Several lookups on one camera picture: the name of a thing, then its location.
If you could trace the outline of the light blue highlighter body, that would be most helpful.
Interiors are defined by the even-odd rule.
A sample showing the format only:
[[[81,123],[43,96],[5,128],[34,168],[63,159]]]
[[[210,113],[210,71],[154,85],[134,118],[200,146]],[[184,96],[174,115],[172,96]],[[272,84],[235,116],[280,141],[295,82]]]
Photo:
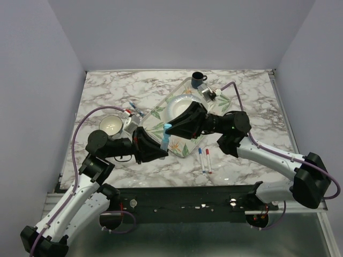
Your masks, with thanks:
[[[169,138],[170,138],[170,135],[167,134],[166,132],[163,133],[163,138],[161,140],[161,145],[160,145],[160,148],[164,151],[168,151],[168,145],[169,145]]]

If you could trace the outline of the white blue acrylic marker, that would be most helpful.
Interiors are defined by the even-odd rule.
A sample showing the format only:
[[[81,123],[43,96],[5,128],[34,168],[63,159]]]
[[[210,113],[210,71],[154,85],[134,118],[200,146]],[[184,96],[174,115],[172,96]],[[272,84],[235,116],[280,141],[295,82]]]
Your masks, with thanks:
[[[202,173],[206,173],[205,165],[204,165],[204,159],[203,159],[203,152],[202,152],[201,155],[199,155],[199,161],[200,161],[200,166],[201,166],[201,169],[202,169]]]

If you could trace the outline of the white red acrylic marker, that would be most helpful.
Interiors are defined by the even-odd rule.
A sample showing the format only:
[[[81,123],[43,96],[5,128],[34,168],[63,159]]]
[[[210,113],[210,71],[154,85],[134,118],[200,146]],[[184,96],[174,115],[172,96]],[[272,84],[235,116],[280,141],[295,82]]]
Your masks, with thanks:
[[[212,165],[211,165],[210,154],[206,155],[206,160],[207,160],[208,173],[212,174]]]

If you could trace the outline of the transparent blue pen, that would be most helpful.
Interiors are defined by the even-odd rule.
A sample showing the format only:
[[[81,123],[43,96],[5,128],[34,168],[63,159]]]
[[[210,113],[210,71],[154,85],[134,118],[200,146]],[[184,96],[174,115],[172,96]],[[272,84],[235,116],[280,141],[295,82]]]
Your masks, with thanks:
[[[133,103],[133,102],[129,102],[129,104],[136,110],[136,112],[141,116],[144,117],[145,114]]]

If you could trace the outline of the light blue highlighter cap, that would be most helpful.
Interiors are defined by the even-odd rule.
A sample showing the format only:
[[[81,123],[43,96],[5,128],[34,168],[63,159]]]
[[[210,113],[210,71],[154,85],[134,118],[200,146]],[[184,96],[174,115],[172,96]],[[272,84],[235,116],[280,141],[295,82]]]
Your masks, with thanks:
[[[171,128],[171,127],[172,127],[172,125],[169,124],[169,123],[164,124],[164,126],[163,126],[163,133],[164,133],[164,134],[167,134],[167,130],[168,130],[169,128]]]

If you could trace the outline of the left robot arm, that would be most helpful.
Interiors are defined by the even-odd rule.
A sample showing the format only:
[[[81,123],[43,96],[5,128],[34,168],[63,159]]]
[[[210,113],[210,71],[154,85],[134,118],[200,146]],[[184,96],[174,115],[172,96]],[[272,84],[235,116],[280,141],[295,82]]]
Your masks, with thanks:
[[[168,156],[169,134],[160,143],[144,130],[134,130],[132,139],[112,139],[105,131],[96,130],[88,136],[80,169],[71,187],[57,205],[36,226],[26,226],[21,234],[25,250],[30,256],[66,256],[72,235],[83,228],[92,217],[114,211],[123,219],[120,192],[105,180],[114,169],[109,157],[132,156],[138,164]]]

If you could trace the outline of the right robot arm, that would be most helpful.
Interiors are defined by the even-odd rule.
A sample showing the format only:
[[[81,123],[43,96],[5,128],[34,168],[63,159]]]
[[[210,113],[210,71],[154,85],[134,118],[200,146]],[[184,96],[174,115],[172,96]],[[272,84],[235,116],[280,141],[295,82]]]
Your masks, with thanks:
[[[246,198],[251,209],[260,209],[272,201],[292,200],[316,209],[334,181],[319,155],[294,154],[253,139],[249,117],[244,111],[230,111],[218,116],[193,101],[169,123],[168,134],[188,140],[202,134],[218,133],[221,136],[217,143],[224,154],[257,162],[286,177],[285,181],[259,183]]]

